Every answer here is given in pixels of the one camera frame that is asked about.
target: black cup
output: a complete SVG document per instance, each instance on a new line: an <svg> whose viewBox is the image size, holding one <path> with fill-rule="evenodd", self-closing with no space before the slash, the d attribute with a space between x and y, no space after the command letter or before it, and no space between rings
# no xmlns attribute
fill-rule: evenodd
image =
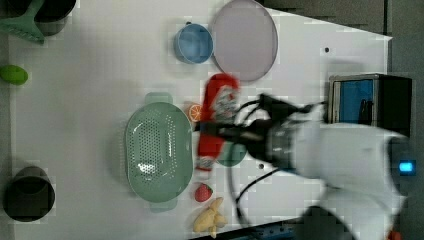
<svg viewBox="0 0 424 240"><path fill-rule="evenodd" d="M8 0L9 13L20 16L28 9L32 0ZM65 27L68 14L72 11L76 0L45 0L35 16L35 24L44 36L52 36Z"/></svg>
<svg viewBox="0 0 424 240"><path fill-rule="evenodd" d="M8 184L3 208L16 221L32 222L44 217L54 201L55 192L46 173L38 167L27 167Z"/></svg>

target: blue light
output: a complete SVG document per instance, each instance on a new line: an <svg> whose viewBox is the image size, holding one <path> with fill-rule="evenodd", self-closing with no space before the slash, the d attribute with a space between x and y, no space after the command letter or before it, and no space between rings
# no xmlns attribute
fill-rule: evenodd
<svg viewBox="0 0 424 240"><path fill-rule="evenodd" d="M414 171L414 165L410 162L403 162L399 164L399 170L401 172L412 172Z"/></svg>

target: strawberry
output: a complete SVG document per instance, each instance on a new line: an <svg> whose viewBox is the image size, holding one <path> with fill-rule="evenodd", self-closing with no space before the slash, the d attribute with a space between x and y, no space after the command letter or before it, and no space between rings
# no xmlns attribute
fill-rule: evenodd
<svg viewBox="0 0 424 240"><path fill-rule="evenodd" d="M212 189L208 185L202 183L194 193L194 199L198 202L204 202L212 196L212 193Z"/></svg>

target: white table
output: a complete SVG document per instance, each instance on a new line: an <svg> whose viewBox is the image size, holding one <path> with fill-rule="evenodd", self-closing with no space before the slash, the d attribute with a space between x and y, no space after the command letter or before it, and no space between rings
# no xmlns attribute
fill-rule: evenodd
<svg viewBox="0 0 424 240"><path fill-rule="evenodd" d="M187 20L207 25L226 2L90 0L78 3L65 30L44 46L10 37L10 62L30 73L11 93L13 172L44 168L57 197L41 224L15 223L17 240L201 236L191 232L205 207L193 200L193 180L177 207L163 213L152 213L131 191L123 131L149 92L169 91L179 107L202 100L205 82L219 70L212 61L178 62L172 38ZM388 38L269 11L279 31L277 60L269 74L242 87L242 102L262 92L296 104L316 102L329 75L387 71ZM271 169L258 164L246 157L234 168L240 188ZM225 168L214 173L213 197L225 198L221 212L230 222L220 232L238 229ZM242 206L254 224L264 224L298 217L322 191L318 180L280 173L254 187Z"/></svg>

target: green plastic basket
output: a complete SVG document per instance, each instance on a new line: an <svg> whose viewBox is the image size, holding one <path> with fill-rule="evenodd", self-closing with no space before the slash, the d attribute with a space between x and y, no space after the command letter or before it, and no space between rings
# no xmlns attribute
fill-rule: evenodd
<svg viewBox="0 0 424 240"><path fill-rule="evenodd" d="M145 102L125 132L127 176L137 195L163 203L180 195L192 177L192 128L168 93L149 93Z"/></svg>

